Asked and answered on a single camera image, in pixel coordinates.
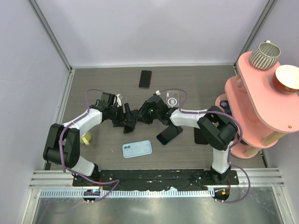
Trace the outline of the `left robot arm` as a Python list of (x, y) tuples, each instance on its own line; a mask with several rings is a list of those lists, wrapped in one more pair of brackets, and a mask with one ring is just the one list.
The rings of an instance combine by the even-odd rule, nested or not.
[(43, 158), (83, 175), (87, 185), (95, 186), (100, 179), (99, 168), (80, 155), (80, 139), (106, 120), (111, 120), (113, 127), (123, 127), (124, 133), (130, 133), (135, 128), (137, 114), (137, 109), (130, 110), (128, 103), (121, 103), (119, 94), (104, 92), (101, 99), (89, 105), (80, 116), (64, 124), (50, 126)]

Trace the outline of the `clear magsafe phone case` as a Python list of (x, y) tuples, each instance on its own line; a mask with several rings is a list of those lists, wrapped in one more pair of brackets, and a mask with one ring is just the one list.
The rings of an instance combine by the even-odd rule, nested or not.
[(179, 92), (176, 90), (166, 91), (166, 104), (169, 108), (179, 107)]

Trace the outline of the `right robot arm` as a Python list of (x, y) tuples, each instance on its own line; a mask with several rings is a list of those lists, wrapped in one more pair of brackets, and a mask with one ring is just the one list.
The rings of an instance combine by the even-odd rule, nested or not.
[(146, 100), (138, 111), (137, 120), (151, 124), (159, 120), (166, 126), (188, 126), (197, 130), (200, 144), (213, 148), (213, 162), (210, 168), (211, 179), (222, 184), (228, 179), (231, 170), (230, 151), (237, 144), (237, 133), (242, 136), (240, 123), (217, 106), (205, 110), (184, 110), (170, 108), (162, 98), (154, 94)]

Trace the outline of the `black phone blue frame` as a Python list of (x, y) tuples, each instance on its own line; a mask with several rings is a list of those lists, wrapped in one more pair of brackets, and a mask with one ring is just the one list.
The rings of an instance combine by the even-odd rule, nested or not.
[(169, 126), (157, 135), (157, 139), (163, 146), (165, 146), (182, 132), (183, 128), (181, 128), (180, 126)]

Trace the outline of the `light blue phone case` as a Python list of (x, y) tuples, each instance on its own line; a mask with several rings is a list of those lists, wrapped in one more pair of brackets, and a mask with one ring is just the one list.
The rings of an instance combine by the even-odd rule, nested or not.
[(138, 156), (149, 155), (152, 153), (152, 146), (149, 140), (126, 143), (122, 146), (124, 158), (133, 158)]

